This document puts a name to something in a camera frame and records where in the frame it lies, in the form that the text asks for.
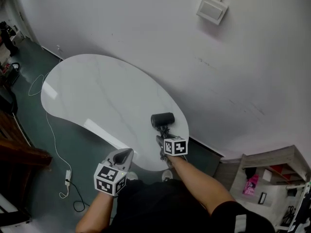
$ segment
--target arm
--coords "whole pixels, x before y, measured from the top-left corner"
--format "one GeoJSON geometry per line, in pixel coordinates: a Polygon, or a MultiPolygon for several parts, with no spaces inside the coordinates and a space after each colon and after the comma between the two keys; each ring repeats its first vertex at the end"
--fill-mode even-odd
{"type": "Polygon", "coordinates": [[[99,192],[76,227],[76,233],[100,233],[109,226],[113,197],[99,192]]]}
{"type": "Polygon", "coordinates": [[[224,186],[214,178],[196,169],[180,157],[168,155],[168,158],[187,189],[205,206],[210,215],[218,205],[227,201],[235,201],[224,186]]]}

